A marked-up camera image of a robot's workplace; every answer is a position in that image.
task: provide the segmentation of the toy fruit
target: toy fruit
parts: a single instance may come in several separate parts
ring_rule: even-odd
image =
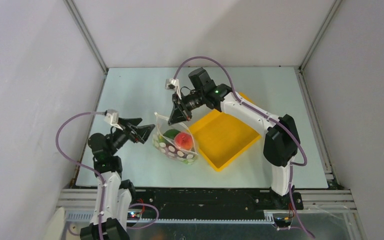
[[[179,130],[177,129],[169,129],[167,131],[164,132],[163,136],[166,137],[166,138],[169,138],[171,140],[174,140],[175,137],[180,133]]]
[[[180,132],[174,137],[174,144],[176,144],[178,148],[189,151],[194,147],[194,140],[191,135]]]

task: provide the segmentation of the white panel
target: white panel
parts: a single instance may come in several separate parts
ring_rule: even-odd
[[[93,110],[103,74],[62,0],[0,0],[0,239],[41,239],[74,167],[55,134]],[[67,126],[79,158],[90,118]]]
[[[110,68],[102,95],[99,111],[113,108],[121,118],[143,118],[141,124],[155,124],[154,112],[169,116],[172,109],[172,92],[165,90],[167,78],[173,77],[177,68]],[[217,84],[228,84],[228,79],[219,67],[206,67],[208,74]],[[184,68],[178,79],[181,86],[192,88],[188,74],[194,69]],[[284,116],[291,115],[296,123],[302,147],[308,158],[305,167],[294,167],[293,183],[297,188],[327,188],[309,117],[297,76],[293,67],[228,67],[227,71],[238,92],[246,94],[257,106]],[[201,119],[210,109],[201,106],[192,112],[187,125]],[[109,134],[110,125],[98,116],[92,124],[91,134]],[[128,142],[117,155],[121,158],[123,180],[130,179],[137,187],[173,188],[269,188],[272,180],[272,165],[263,155],[263,140],[258,141],[242,153],[229,166],[216,172],[205,159],[186,165],[166,157],[153,147],[152,138],[145,144]],[[86,147],[82,163],[93,166],[93,154]],[[297,154],[295,161],[302,163]],[[93,172],[82,168],[79,171],[78,186],[96,186]]]
[[[109,67],[176,67],[299,65],[333,0],[75,2]]]
[[[305,73],[336,175],[384,239],[384,1],[344,1]]]

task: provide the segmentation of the bag of fruit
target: bag of fruit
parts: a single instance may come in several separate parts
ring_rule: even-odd
[[[156,132],[152,144],[168,158],[191,165],[198,158],[198,145],[182,122],[169,126],[169,118],[155,112]]]

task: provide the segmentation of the yellow bin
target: yellow bin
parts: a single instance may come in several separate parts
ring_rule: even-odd
[[[246,100],[251,100],[240,93]],[[199,153],[220,172],[261,136],[237,118],[212,110],[189,128],[199,144]]]

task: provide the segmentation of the robotic arm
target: robotic arm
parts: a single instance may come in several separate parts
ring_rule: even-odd
[[[136,191],[130,180],[122,181],[122,160],[115,154],[129,140],[144,144],[155,125],[138,126],[142,118],[120,118],[119,113],[112,109],[105,112],[105,121],[112,126],[110,133],[95,133],[87,141],[93,153],[93,168],[104,178],[105,192],[101,197],[103,188],[100,186],[103,182],[95,175],[98,181],[95,210],[90,225],[81,229],[80,239],[100,239],[98,224],[101,215],[102,232],[106,232],[105,239],[129,240],[126,232],[127,216],[129,205],[136,198]]]
[[[177,79],[168,79],[166,82],[166,89],[176,91],[172,95],[173,109],[168,124],[191,120],[192,110],[202,105],[241,120],[261,136],[265,136],[263,154],[271,163],[271,190],[279,196],[285,196],[288,193],[290,163],[294,161],[298,147],[280,126],[242,103],[247,103],[273,119],[278,119],[300,141],[294,119],[288,114],[283,117],[271,114],[245,99],[238,102],[229,86],[216,85],[202,67],[192,71],[188,76],[194,87],[188,95],[183,95],[179,90]]]

